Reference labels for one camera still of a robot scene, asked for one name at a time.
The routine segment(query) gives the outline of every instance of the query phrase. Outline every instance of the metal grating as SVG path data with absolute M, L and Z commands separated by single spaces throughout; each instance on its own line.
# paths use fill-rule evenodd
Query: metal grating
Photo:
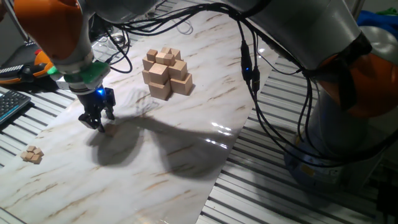
M 284 72 L 297 70 L 284 58 L 275 67 Z M 274 70 L 259 95 L 264 115 L 287 139 L 296 132 L 305 94 L 301 74 L 286 76 Z M 197 224 L 371 223 L 376 217 L 376 197 L 377 189 L 370 186 L 357 195 L 321 194 L 296 183 L 285 168 L 284 152 L 261 129 L 253 109 Z

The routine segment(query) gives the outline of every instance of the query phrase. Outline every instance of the orange component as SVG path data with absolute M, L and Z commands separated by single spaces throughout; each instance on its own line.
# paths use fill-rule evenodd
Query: orange component
M 51 59 L 72 54 L 83 24 L 76 0 L 15 0 L 14 10 L 22 28 Z
M 45 66 L 44 70 L 33 74 L 34 77 L 45 75 L 47 71 L 53 67 L 53 63 L 50 61 L 50 59 L 47 57 L 47 55 L 44 52 L 40 52 L 35 58 L 35 65 L 39 65 L 41 63 L 45 63 L 47 65 Z
M 379 116 L 398 105 L 397 65 L 374 54 L 363 55 L 350 66 L 357 92 L 357 104 L 348 112 L 356 117 Z M 340 103 L 338 84 L 319 81 L 328 94 Z
M 21 81 L 20 78 L 14 78 L 12 80 L 0 80 L 0 84 L 13 84 L 13 83 L 19 83 Z

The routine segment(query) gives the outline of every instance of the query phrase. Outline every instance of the cable connector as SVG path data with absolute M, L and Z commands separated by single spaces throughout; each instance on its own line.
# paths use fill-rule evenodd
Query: cable connector
M 253 69 L 251 88 L 255 95 L 260 90 L 260 70 L 257 66 L 254 66 L 254 69 Z
M 242 40 L 241 45 L 241 68 L 243 80 L 248 82 L 252 79 L 252 63 L 250 58 L 250 50 L 245 40 Z

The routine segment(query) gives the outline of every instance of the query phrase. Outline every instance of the black cable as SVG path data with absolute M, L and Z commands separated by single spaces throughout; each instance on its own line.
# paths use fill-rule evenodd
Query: black cable
M 165 17 L 165 18 L 163 18 L 162 16 L 159 16 L 159 17 L 152 18 L 152 19 L 147 19 L 147 20 L 144 20 L 144 21 L 134 21 L 134 22 L 126 23 L 126 24 L 115 24 L 115 26 L 120 28 L 120 29 L 122 29 L 122 30 L 125 30 L 126 32 L 131 33 L 131 34 L 151 36 L 151 35 L 158 35 L 158 34 L 162 34 L 164 32 L 167 32 L 168 30 L 173 29 L 174 27 L 177 27 L 178 25 L 180 25 L 181 23 L 185 22 L 187 19 L 191 18 L 192 16 L 194 16 L 195 14 L 197 14 L 197 13 L 199 13 L 201 11 L 221 12 L 221 13 L 225 13 L 225 14 L 229 15 L 230 18 L 234 19 L 237 22 L 242 22 L 246 27 L 248 27 L 248 29 L 252 32 L 252 34 L 254 33 L 254 34 L 257 34 L 258 36 L 260 36 L 261 39 L 264 42 L 266 42 L 268 45 L 270 45 L 276 52 L 278 52 L 278 54 L 280 54 L 281 56 L 285 57 L 287 60 L 289 60 L 289 61 L 293 62 L 294 64 L 296 64 L 296 66 L 298 66 L 299 69 L 295 73 L 298 73 L 298 72 L 304 70 L 304 68 L 301 66 L 301 64 L 295 58 L 293 58 L 293 56 L 291 56 L 291 54 L 289 54 L 285 49 L 283 49 L 278 43 L 276 43 L 270 37 L 268 37 L 263 32 L 261 32 L 259 29 L 254 27 L 250 22 L 247 21 L 247 19 L 243 18 L 241 16 L 241 14 L 237 10 L 233 9 L 229 5 L 226 5 L 226 4 L 223 4 L 223 3 L 200 4 L 200 5 L 197 5 L 197 6 L 187 7 L 185 9 L 180 9 L 178 11 L 180 11 L 180 12 L 178 12 L 176 14 L 172 14 L 171 16 Z M 185 16 L 185 17 L 180 22 L 176 23 L 174 26 L 171 26 L 171 27 L 166 28 L 164 30 L 158 31 L 156 33 L 151 33 L 151 31 L 152 32 L 156 31 L 157 29 L 162 27 L 169 20 L 177 19 L 177 18 L 180 18 L 180 17 L 183 17 L 183 16 Z M 142 25 L 142 26 L 133 26 L 134 24 L 137 24 L 139 22 L 147 22 L 148 24 L 145 24 L 145 25 Z M 261 57 L 274 70 L 277 70 L 262 55 L 261 55 Z M 253 77 L 253 74 L 249 74 L 247 78 L 248 78 L 248 80 L 250 80 L 250 78 L 252 78 L 252 77 Z M 278 137 L 280 137 L 283 141 L 285 141 L 289 146 L 292 146 L 293 149 L 298 150 L 298 151 L 302 152 L 303 154 L 306 154 L 308 156 L 312 156 L 312 157 L 317 158 L 317 159 L 323 159 L 323 160 L 329 160 L 329 161 L 335 161 L 335 162 L 342 162 L 342 163 L 339 163 L 339 164 L 337 164 L 335 166 L 320 166 L 320 165 L 308 163 L 307 161 L 300 160 L 300 158 L 295 156 L 296 159 L 302 161 L 303 163 L 311 165 L 311 166 L 337 167 L 337 166 L 342 166 L 342 165 L 348 164 L 350 162 L 358 162 L 358 161 L 363 161 L 363 160 L 366 160 L 366 159 L 370 159 L 370 158 L 376 156 L 377 154 L 381 153 L 388 146 L 390 146 L 392 143 L 394 143 L 396 141 L 396 139 L 398 138 L 398 130 L 397 130 L 391 136 L 386 138 L 383 142 L 380 142 L 379 144 L 371 147 L 369 150 L 367 150 L 365 152 L 361 152 L 360 154 L 356 154 L 356 155 L 351 156 L 353 158 L 351 158 L 351 157 L 350 158 L 340 158 L 340 157 L 337 158 L 337 157 L 327 157 L 327 156 L 319 156 L 319 155 L 316 155 L 316 154 L 312 154 L 312 153 L 304 151 L 303 149 L 300 149 L 299 147 L 293 145 L 290 141 L 286 140 L 282 135 L 280 135 L 275 130 L 275 128 L 273 128 L 272 125 L 266 120 L 265 116 L 263 115 L 262 111 L 259 108 L 259 105 L 258 105 L 258 102 L 256 100 L 256 97 L 254 97 L 255 94 L 253 94 L 252 90 L 251 90 L 251 95 L 253 96 L 253 99 L 254 99 L 254 102 L 255 102 L 255 105 L 256 105 L 257 118 L 259 118 L 259 122 L 260 122 L 260 124 L 261 124 L 261 126 L 262 126 L 262 128 L 264 129 L 265 132 L 269 133 L 268 130 L 266 130 L 264 124 L 262 123 L 261 118 L 268 125 L 268 127 L 270 127 L 270 129 L 273 132 L 275 132 L 275 134 Z M 312 91 L 311 91 L 311 93 L 308 94 L 308 101 L 310 101 L 312 103 L 312 98 L 310 97 L 311 95 L 312 95 Z M 277 141 L 275 143 L 282 150 L 284 150 L 285 152 L 287 151 Z
M 308 111 L 307 111 L 307 118 L 305 119 L 304 131 L 305 131 L 305 136 L 307 137 L 307 140 L 308 140 L 308 143 L 310 144 L 310 146 L 318 151 L 318 149 L 316 149 L 315 146 L 312 144 L 312 141 L 311 141 L 311 138 L 310 138 L 310 133 L 308 132 L 308 124 L 310 122 L 311 109 L 312 109 L 312 86 L 311 86 L 310 78 L 306 77 L 306 79 L 307 79 L 307 89 L 308 89 L 308 92 L 310 94 L 310 99 L 309 99 L 309 102 L 308 102 Z
M 260 55 L 260 57 L 261 57 L 263 60 L 265 60 L 265 61 L 268 63 L 269 66 L 271 66 L 272 69 L 274 69 L 275 71 L 277 71 L 277 72 L 279 72 L 279 73 L 281 73 L 281 74 L 283 74 L 283 75 L 294 75 L 294 74 L 297 74 L 298 72 L 301 72 L 301 71 L 302 71 L 302 69 L 299 68 L 297 71 L 292 72 L 292 73 L 285 73 L 285 72 L 282 72 L 282 71 L 276 69 L 265 57 L 263 57 L 263 56 L 261 55 L 261 53 L 258 51 L 258 48 L 257 48 L 257 53 Z
M 124 33 L 124 30 L 122 30 L 122 34 L 123 34 L 123 37 L 127 37 L 127 49 L 126 49 L 126 55 L 127 55 L 127 54 L 129 53 L 129 51 L 130 51 L 130 44 L 131 44 L 131 43 L 130 43 L 130 38 L 129 38 L 129 34 Z M 125 56 L 123 56 L 123 57 L 117 59 L 117 61 L 112 62 L 113 58 L 114 58 L 115 56 L 117 56 L 118 53 L 120 53 L 120 52 L 116 52 L 115 54 L 113 54 L 113 55 L 111 56 L 111 59 L 110 59 L 110 61 L 109 61 L 109 65 L 117 64 L 117 63 L 119 63 L 121 60 L 123 60 L 123 59 L 125 58 Z
M 284 152 L 286 152 L 287 154 L 289 154 L 290 156 L 292 156 L 292 157 L 295 158 L 296 160 L 298 160 L 298 161 L 300 161 L 300 162 L 302 162 L 302 163 L 304 163 L 304 164 L 307 164 L 307 165 L 310 165 L 310 166 L 314 166 L 314 167 L 333 168 L 333 167 L 339 167 L 339 166 L 344 165 L 344 164 L 342 164 L 342 163 L 341 163 L 341 164 L 336 164 L 336 165 L 319 165 L 319 164 L 314 164 L 314 163 L 312 163 L 312 162 L 308 162 L 308 161 L 303 160 L 303 159 L 300 158 L 299 156 L 296 156 L 295 154 L 293 154 L 293 153 L 291 153 L 289 150 L 287 150 L 283 145 L 281 145 L 281 144 L 270 134 L 270 132 L 267 130 L 267 128 L 266 128 L 266 127 L 264 126 L 264 124 L 262 123 L 261 117 L 260 117 L 260 115 L 261 115 L 261 110 L 260 110 L 260 107 L 259 107 L 259 105 L 258 105 L 258 103 L 257 103 L 257 96 L 252 92 L 250 85 L 249 85 L 248 83 L 246 83 L 246 84 L 247 84 L 247 86 L 248 86 L 248 88 L 249 88 L 250 95 L 251 95 L 251 97 L 252 97 L 252 99 L 253 99 L 253 101 L 254 101 L 254 104 L 255 104 L 255 106 L 256 106 L 257 119 L 259 120 L 259 123 L 260 123 L 260 125 L 261 125 L 261 128 L 266 132 L 266 134 L 269 136 L 269 138 L 271 138 L 271 140 L 272 140 L 275 144 L 277 144 L 277 146 L 279 146 Z
M 116 46 L 116 48 L 123 54 L 124 58 L 126 58 L 127 62 L 129 63 L 130 69 L 128 71 L 122 71 L 119 70 L 117 68 L 111 67 L 112 70 L 117 71 L 119 73 L 124 73 L 124 74 L 128 74 L 130 72 L 132 72 L 132 63 L 129 59 L 129 57 L 127 56 L 126 53 L 124 53 L 123 49 L 120 48 L 120 46 L 118 45 L 118 43 L 116 43 L 116 41 L 113 39 L 112 35 L 109 33 L 109 31 L 105 28 L 105 24 L 103 22 L 103 20 L 101 20 L 101 25 L 104 29 L 104 31 L 106 32 L 106 35 L 108 35 L 109 39 L 111 40 L 111 42 Z

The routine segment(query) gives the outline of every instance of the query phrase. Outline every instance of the wooden block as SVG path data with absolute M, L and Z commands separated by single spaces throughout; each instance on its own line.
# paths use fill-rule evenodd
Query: wooden block
M 105 128 L 105 134 L 111 137 L 113 137 L 118 131 L 118 127 L 114 124 L 106 124 L 104 128 Z
M 35 155 L 44 156 L 44 153 L 42 152 L 42 150 L 40 148 L 33 150 L 33 153 Z
M 149 84 L 149 83 L 150 83 L 149 71 L 143 70 L 143 71 L 142 71 L 142 76 L 144 77 L 144 83 L 145 83 L 145 84 Z
M 160 52 L 165 53 L 165 54 L 171 54 L 172 49 L 170 47 L 164 47 L 164 48 L 162 48 L 162 50 Z
M 166 53 L 159 52 L 156 55 L 156 63 L 164 65 L 164 57 L 166 57 Z
M 21 154 L 21 158 L 22 158 L 24 161 L 27 161 L 27 159 L 26 159 L 27 154 L 28 154 L 28 152 L 22 152 L 22 154 Z
M 34 155 L 32 156 L 32 158 L 30 159 L 31 162 L 33 162 L 34 164 L 40 164 L 40 162 L 42 162 L 42 156 L 40 155 Z
M 188 95 L 188 93 L 191 90 L 192 85 L 193 85 L 192 74 L 188 74 L 187 78 L 184 81 L 171 79 L 170 83 L 171 83 L 173 92 L 183 94 L 183 95 Z
M 171 93 L 170 80 L 167 80 L 167 82 L 164 85 L 150 82 L 149 91 L 152 97 L 161 100 L 166 100 Z
M 151 62 L 156 62 L 157 50 L 148 50 L 147 59 Z
M 174 65 L 175 57 L 172 54 L 165 54 L 161 52 L 156 55 L 156 63 L 167 66 Z
M 173 66 L 175 64 L 175 57 L 172 54 L 166 54 L 163 61 L 164 65 Z
M 181 52 L 180 50 L 177 49 L 171 49 L 172 50 L 172 54 L 174 55 L 176 60 L 181 60 Z
M 174 66 L 169 67 L 170 78 L 182 81 L 185 80 L 187 73 L 187 63 L 181 60 L 176 60 Z
M 155 62 L 151 62 L 150 60 L 148 60 L 148 58 L 145 56 L 142 59 L 142 64 L 144 65 L 144 70 L 149 71 L 150 68 L 152 68 L 152 66 L 155 64 Z
M 27 161 L 30 161 L 35 154 L 33 152 L 28 152 L 25 156 Z
M 26 149 L 26 151 L 27 152 L 33 152 L 33 150 L 35 150 L 36 149 L 36 146 L 29 146 L 27 149 Z
M 169 80 L 169 67 L 155 63 L 149 70 L 150 82 L 164 85 Z

